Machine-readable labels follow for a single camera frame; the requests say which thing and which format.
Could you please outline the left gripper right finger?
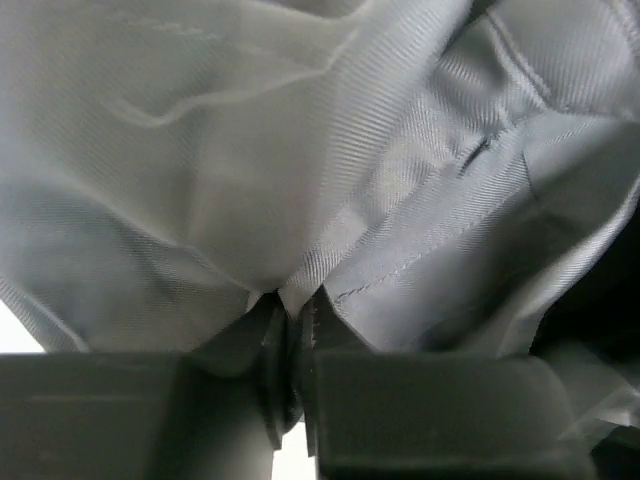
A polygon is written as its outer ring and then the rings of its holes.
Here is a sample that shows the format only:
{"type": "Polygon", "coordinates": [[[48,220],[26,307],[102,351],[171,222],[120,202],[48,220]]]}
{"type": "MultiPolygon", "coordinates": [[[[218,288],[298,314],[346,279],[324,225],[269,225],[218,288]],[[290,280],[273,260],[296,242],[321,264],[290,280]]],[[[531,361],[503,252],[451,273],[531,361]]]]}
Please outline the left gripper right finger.
{"type": "Polygon", "coordinates": [[[322,479],[593,479],[559,377],[530,357],[373,350],[317,294],[300,315],[322,479]]]}

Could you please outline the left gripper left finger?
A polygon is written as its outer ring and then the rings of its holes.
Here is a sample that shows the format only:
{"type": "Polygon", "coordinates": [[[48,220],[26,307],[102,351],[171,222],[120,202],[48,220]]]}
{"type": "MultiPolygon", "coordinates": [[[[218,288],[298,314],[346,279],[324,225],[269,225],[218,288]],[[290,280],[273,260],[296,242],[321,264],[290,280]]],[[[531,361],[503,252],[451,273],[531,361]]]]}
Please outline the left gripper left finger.
{"type": "Polygon", "coordinates": [[[269,478],[286,330],[271,294],[190,353],[3,356],[2,477],[269,478]]]}

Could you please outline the grey pleated skirt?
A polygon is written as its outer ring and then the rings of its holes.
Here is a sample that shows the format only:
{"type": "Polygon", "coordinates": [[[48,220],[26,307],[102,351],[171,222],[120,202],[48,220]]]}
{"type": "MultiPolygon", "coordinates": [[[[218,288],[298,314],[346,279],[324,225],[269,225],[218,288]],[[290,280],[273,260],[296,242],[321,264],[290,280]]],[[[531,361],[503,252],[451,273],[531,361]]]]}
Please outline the grey pleated skirt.
{"type": "Polygon", "coordinates": [[[324,293],[381,350],[638,352],[635,1],[5,1],[1,301],[188,350],[324,293]]]}

